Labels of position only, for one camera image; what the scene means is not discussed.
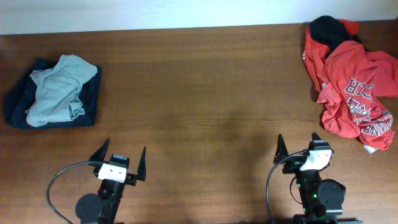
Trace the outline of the red soccer print t-shirt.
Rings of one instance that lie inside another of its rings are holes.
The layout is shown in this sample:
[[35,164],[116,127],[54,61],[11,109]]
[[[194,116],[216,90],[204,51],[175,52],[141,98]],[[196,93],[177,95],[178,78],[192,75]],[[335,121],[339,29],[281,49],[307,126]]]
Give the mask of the red soccer print t-shirt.
[[382,51],[367,52],[353,40],[330,50],[309,32],[302,58],[319,93],[317,101],[325,107],[325,130],[386,150],[395,135],[394,118],[378,98],[397,96],[397,59]]

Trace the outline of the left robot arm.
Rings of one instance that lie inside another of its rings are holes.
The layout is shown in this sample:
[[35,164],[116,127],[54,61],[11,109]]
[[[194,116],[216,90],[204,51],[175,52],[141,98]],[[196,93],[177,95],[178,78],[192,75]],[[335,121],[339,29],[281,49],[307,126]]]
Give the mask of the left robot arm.
[[113,154],[108,161],[105,160],[109,143],[107,139],[89,158],[94,163],[93,173],[101,180],[101,185],[97,193],[86,194],[77,201],[75,213],[81,223],[114,223],[125,186],[135,186],[138,181],[146,179],[146,149],[142,150],[137,173],[131,174],[128,172],[128,157]]

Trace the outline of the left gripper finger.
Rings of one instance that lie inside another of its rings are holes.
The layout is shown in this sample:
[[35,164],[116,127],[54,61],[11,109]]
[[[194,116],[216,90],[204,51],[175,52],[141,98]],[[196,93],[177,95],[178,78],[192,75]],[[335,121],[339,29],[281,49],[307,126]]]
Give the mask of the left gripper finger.
[[108,147],[110,144],[110,139],[107,138],[103,145],[97,149],[89,158],[89,162],[92,162],[93,164],[100,164],[104,162],[106,153],[108,151]]
[[141,154],[141,158],[139,161],[139,165],[137,168],[137,180],[145,181],[146,180],[146,147],[144,146]]

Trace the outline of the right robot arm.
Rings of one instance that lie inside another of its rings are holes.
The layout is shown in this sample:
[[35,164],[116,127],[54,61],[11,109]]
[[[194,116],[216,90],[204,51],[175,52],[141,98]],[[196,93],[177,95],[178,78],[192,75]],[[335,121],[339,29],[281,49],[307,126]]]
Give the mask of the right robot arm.
[[321,139],[317,133],[312,133],[312,140],[306,149],[292,154],[288,152],[282,135],[278,135],[274,166],[269,172],[266,184],[267,212],[271,223],[275,220],[269,204],[269,186],[274,171],[280,165],[283,166],[283,174],[294,175],[290,183],[297,185],[300,195],[298,203],[301,204],[303,213],[293,216],[294,223],[358,224],[363,222],[356,218],[338,218],[343,214],[346,187],[333,179],[320,177],[320,172],[330,165],[333,154],[334,151],[328,141]]

